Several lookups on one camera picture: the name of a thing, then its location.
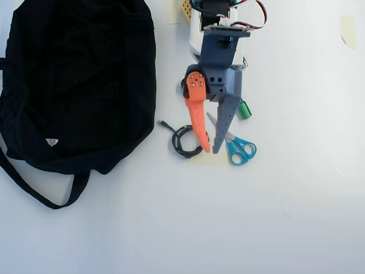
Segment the bag strap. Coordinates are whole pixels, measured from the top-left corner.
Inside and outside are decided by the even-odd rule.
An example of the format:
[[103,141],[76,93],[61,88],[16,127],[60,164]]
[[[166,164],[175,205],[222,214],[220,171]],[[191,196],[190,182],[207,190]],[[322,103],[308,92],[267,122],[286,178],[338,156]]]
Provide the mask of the bag strap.
[[31,188],[30,185],[28,185],[23,180],[18,171],[15,170],[15,168],[9,162],[9,160],[7,159],[7,157],[5,156],[4,152],[2,152],[1,149],[0,149],[0,166],[12,178],[12,180],[15,181],[18,186],[20,186],[21,189],[23,189],[25,192],[36,198],[45,206],[52,209],[60,209],[63,207],[68,207],[72,205],[74,202],[76,202],[77,199],[80,197],[81,193],[84,191],[90,177],[90,171],[81,174],[75,174],[74,181],[72,182],[70,198],[68,199],[66,204],[57,205],[49,201],[47,198],[45,198],[38,192],[36,192],[33,188]]

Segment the red wire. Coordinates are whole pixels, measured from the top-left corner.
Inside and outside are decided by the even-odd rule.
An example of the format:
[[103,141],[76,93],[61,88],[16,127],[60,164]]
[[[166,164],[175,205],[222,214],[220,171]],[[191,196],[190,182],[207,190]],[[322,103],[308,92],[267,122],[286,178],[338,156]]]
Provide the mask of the red wire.
[[[242,0],[241,2],[239,2],[237,4],[231,5],[230,7],[233,7],[235,5],[240,5],[240,4],[245,3],[247,1],[248,0]],[[255,30],[258,30],[258,29],[263,28],[266,25],[266,22],[267,22],[267,12],[266,12],[265,6],[263,5],[263,3],[261,1],[256,0],[256,3],[259,4],[259,6],[260,6],[260,8],[261,8],[261,10],[263,12],[263,16],[265,17],[265,21],[264,21],[264,23],[263,23],[262,26],[255,26],[255,25],[248,24],[246,22],[234,22],[234,23],[231,24],[231,26],[234,26],[234,25],[242,25],[242,26],[250,27],[250,28],[255,29]]]

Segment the white table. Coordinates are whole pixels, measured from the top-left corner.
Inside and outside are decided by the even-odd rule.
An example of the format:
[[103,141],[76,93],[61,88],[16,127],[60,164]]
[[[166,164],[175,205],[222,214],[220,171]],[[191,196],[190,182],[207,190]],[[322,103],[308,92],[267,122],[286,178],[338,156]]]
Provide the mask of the white table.
[[[147,3],[156,27],[156,120],[178,128],[189,123],[176,90],[193,62],[189,30],[168,24],[167,0]],[[231,127],[256,142],[257,156],[238,168],[188,165],[156,125],[60,211],[1,170],[0,273],[365,273],[365,2],[265,4],[269,24],[245,43],[253,116]],[[2,57],[12,9],[0,1]],[[341,40],[339,17],[348,14],[357,50]],[[65,200],[70,176],[12,163],[37,190]]]

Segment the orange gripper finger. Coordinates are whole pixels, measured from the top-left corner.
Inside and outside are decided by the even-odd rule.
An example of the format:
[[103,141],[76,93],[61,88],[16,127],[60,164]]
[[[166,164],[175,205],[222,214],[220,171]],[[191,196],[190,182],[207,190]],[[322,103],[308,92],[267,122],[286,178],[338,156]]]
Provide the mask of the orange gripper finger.
[[206,85],[204,76],[194,71],[186,78],[189,98],[185,98],[185,104],[189,109],[190,119],[192,121],[193,131],[197,136],[201,147],[210,152],[209,139],[205,131],[204,106],[206,99]]

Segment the blue scissor handle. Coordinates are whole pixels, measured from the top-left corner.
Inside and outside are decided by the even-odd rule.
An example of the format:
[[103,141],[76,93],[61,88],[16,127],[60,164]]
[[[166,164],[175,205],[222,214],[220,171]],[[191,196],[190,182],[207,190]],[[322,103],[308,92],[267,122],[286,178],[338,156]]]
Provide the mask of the blue scissor handle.
[[[252,159],[255,157],[256,155],[256,152],[257,152],[257,147],[254,143],[251,143],[251,142],[248,142],[248,141],[245,141],[245,140],[242,140],[240,139],[239,137],[235,137],[234,140],[233,140],[237,145],[240,146],[240,148],[245,152],[247,158],[249,159]],[[252,153],[248,153],[245,149],[246,146],[250,146],[251,149],[252,149]]]
[[[234,164],[235,166],[241,166],[249,161],[249,158],[247,158],[245,154],[239,151],[233,142],[228,142],[228,149],[229,149],[230,160],[232,164]],[[241,158],[241,162],[236,163],[233,160],[234,155],[238,155]]]

